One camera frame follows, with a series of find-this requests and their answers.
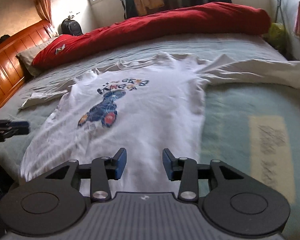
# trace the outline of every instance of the red blanket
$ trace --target red blanket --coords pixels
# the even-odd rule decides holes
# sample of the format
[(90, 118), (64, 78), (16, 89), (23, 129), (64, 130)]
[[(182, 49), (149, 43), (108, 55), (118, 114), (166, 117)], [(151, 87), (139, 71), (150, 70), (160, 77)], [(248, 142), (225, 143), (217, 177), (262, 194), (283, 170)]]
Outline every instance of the red blanket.
[[(267, 33), (271, 21), (262, 9), (231, 3), (208, 3), (135, 17), (82, 36), (62, 35), (42, 50), (32, 65), (50, 69), (94, 53), (137, 41), (182, 33)], [(56, 53), (57, 48), (64, 49)]]

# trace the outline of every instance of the yellow rectangle on sheet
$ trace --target yellow rectangle on sheet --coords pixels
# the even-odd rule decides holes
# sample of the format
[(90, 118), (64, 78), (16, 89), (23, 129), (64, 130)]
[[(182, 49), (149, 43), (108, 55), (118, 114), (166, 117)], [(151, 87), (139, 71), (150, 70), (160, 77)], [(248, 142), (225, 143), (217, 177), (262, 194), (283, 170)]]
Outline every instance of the yellow rectangle on sheet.
[(293, 162), (284, 119), (278, 115), (251, 115), (249, 126), (251, 176), (294, 203)]

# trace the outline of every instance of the white pillow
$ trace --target white pillow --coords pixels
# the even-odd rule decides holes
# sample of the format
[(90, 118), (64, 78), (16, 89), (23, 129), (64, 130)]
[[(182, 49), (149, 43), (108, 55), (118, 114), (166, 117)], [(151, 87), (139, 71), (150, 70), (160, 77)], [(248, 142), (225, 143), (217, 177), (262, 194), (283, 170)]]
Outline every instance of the white pillow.
[(24, 50), (24, 51), (17, 54), (17, 58), (19, 59), (21, 65), (23, 65), (33, 77), (39, 76), (42, 73), (42, 71), (39, 70), (39, 69), (34, 68), (32, 66), (32, 61), (34, 60), (35, 56), (37, 56), (39, 54), (39, 52), (41, 50), (43, 50), (45, 47), (47, 47), (56, 38), (58, 38), (58, 36), (49, 39), (45, 43), (42, 43), (42, 44), (37, 45), (35, 47), (26, 49), (26, 50)]

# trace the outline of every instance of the wooden headboard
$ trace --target wooden headboard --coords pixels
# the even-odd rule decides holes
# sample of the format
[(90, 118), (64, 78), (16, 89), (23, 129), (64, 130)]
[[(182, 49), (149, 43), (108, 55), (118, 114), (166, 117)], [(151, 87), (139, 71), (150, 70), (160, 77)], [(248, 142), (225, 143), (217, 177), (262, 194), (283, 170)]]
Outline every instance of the wooden headboard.
[(28, 76), (27, 70), (20, 66), (16, 54), (42, 44), (55, 35), (52, 25), (42, 20), (0, 44), (0, 107), (26, 82)]

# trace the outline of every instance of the black backpack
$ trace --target black backpack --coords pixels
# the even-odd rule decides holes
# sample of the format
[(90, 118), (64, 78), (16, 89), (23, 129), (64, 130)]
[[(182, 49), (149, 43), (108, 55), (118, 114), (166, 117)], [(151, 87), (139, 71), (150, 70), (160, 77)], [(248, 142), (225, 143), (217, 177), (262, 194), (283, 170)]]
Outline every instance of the black backpack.
[(69, 34), (72, 36), (83, 35), (80, 24), (75, 20), (65, 19), (61, 23), (62, 34)]

